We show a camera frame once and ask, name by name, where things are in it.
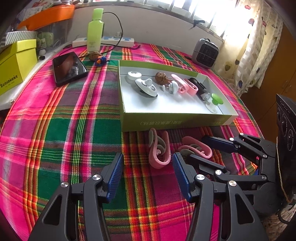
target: wooden cabinet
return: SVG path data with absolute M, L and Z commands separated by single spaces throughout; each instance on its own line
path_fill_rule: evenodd
M 285 26 L 260 89 L 249 88 L 241 96 L 264 138 L 273 142 L 277 137 L 276 94 L 296 101 L 296 41 Z
M 272 58 L 260 89 L 249 88 L 241 96 L 256 121 L 268 112 L 276 101 L 276 94 L 282 94 L 296 71 L 296 41 L 284 26 L 277 50 Z

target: yellow box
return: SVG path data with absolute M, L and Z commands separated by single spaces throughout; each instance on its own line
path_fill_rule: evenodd
M 13 43 L 0 54 L 0 95 L 24 81 L 37 63 L 36 40 Z

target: phone screen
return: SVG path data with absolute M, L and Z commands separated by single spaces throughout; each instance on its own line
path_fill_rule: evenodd
M 79 75 L 87 72 L 87 69 L 80 61 L 79 57 L 70 52 L 53 59 L 54 76 L 56 83 L 68 83 L 75 80 Z

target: green bottle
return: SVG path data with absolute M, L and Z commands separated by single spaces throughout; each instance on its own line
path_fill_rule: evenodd
M 87 30 L 87 52 L 100 51 L 103 26 L 101 21 L 103 16 L 103 8 L 95 8 L 92 21 L 89 23 Z

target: green bottle cap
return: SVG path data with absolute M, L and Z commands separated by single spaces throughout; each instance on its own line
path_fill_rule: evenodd
M 214 105 L 223 104 L 223 100 L 217 94 L 211 94 L 211 97 Z
M 103 16 L 104 8 L 95 8 L 93 12 L 93 20 L 101 20 Z

